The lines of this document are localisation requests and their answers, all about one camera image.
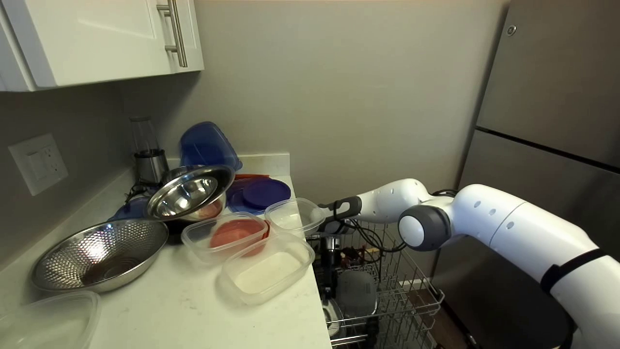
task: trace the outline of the metal colander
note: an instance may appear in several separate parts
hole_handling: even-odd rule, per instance
[[[32,282],[47,294],[106,294],[144,274],[166,239],[166,228],[156,220],[92,226],[44,253],[34,266]]]

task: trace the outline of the blue lid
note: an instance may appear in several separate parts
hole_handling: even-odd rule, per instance
[[[263,214],[264,208],[288,201],[290,189],[272,179],[233,183],[226,193],[226,206],[232,212]]]
[[[199,123],[185,131],[179,138],[181,168],[230,168],[241,170],[233,148],[212,123]]]

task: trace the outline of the white wall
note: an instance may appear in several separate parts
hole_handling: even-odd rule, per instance
[[[299,197],[454,183],[501,0],[195,0],[204,73],[133,82],[127,115],[212,121],[237,154],[290,152]]]
[[[129,166],[123,129],[113,94],[0,94],[0,270]],[[53,137],[67,179],[30,197],[7,148],[42,135]]]

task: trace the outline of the clear plastic container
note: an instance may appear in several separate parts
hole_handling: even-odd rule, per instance
[[[216,278],[222,296],[261,305],[294,286],[313,261],[303,239],[272,235],[230,257]]]
[[[295,233],[303,232],[301,218],[295,210],[295,201],[284,201],[268,206],[264,210],[264,220],[268,222],[272,232],[280,233]]]
[[[317,208],[313,202],[295,199],[297,216],[303,226],[305,237],[313,237],[317,228],[325,222],[328,216],[328,210]]]
[[[216,266],[233,253],[266,237],[268,226],[263,220],[228,214],[187,226],[179,241],[189,249],[193,261],[202,266]]]
[[[0,348],[82,349],[88,348],[96,319],[96,294],[78,292],[36,301],[1,315]]]

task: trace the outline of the white cabinet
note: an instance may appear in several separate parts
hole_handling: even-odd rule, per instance
[[[0,92],[202,69],[193,0],[0,0]]]

